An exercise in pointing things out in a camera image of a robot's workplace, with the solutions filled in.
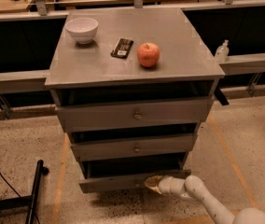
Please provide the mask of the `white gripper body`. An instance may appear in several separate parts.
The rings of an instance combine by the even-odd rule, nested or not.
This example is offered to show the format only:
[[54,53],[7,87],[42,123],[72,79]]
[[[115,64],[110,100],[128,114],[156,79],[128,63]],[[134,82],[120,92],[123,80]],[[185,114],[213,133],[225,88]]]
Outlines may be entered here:
[[159,190],[163,195],[181,196],[186,193],[185,180],[173,176],[164,176],[159,182]]

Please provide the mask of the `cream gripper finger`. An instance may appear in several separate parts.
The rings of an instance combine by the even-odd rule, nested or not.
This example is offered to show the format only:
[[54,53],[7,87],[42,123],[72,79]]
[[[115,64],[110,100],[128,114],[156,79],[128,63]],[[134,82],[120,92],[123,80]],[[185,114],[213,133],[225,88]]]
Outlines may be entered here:
[[145,185],[147,187],[155,187],[160,183],[161,180],[162,180],[162,175],[154,175],[146,179]]
[[161,191],[160,191],[160,188],[158,186],[146,186],[147,188],[149,188],[150,190],[154,191],[154,192],[157,192],[159,194],[163,194]]

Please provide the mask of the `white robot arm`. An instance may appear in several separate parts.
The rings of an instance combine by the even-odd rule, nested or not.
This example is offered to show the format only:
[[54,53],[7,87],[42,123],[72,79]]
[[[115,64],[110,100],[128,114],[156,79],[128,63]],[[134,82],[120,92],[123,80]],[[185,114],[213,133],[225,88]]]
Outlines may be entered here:
[[245,208],[234,215],[207,189],[196,175],[186,179],[169,175],[155,175],[145,181],[147,188],[159,193],[179,197],[185,201],[200,203],[215,224],[265,224],[265,212],[256,208]]

